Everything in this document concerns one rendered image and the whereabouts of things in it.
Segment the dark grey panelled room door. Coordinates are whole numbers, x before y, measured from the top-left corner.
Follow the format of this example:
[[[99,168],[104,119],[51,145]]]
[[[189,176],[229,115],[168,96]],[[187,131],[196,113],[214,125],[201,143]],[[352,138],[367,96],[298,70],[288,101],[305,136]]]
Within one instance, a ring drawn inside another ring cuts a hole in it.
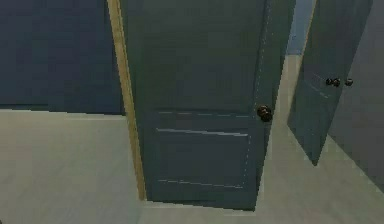
[[[120,0],[147,199],[254,210],[296,0]]]

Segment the round dark brass door knob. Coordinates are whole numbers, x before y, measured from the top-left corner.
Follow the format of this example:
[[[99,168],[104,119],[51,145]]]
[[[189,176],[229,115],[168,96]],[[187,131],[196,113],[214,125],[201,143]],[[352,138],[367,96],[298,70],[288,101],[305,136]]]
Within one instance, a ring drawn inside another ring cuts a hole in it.
[[[257,115],[263,122],[269,122],[272,120],[271,109],[266,105],[261,105],[257,108]]]

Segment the tan wooden door frame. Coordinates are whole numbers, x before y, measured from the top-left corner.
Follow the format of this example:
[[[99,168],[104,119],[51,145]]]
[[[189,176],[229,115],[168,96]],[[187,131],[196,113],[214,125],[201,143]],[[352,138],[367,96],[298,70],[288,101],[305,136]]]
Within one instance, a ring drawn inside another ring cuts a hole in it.
[[[140,153],[139,135],[136,124],[135,105],[132,94],[128,55],[126,51],[121,1],[107,0],[107,4],[118,65],[118,74],[120,79],[124,110],[128,124],[129,141],[132,154],[132,162],[136,177],[138,198],[140,201],[144,201],[146,199],[147,194],[145,189],[145,178]]]

